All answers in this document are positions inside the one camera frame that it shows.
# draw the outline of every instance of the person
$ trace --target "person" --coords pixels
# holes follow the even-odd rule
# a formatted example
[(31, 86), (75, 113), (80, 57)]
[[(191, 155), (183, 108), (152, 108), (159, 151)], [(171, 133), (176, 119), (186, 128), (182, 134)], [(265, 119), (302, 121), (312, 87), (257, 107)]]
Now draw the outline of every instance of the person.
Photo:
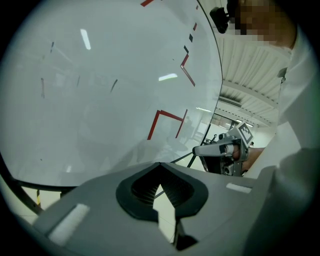
[[(234, 16), (236, 29), (245, 29), (248, 34), (257, 35), (259, 40), (291, 50), (290, 65), (279, 94), (281, 120), (285, 110), (319, 74), (313, 49), (299, 26), (273, 0), (238, 0)], [(249, 170), (264, 149), (250, 147), (248, 159), (242, 163), (242, 171)], [(235, 160), (240, 157), (237, 145), (232, 156)]]

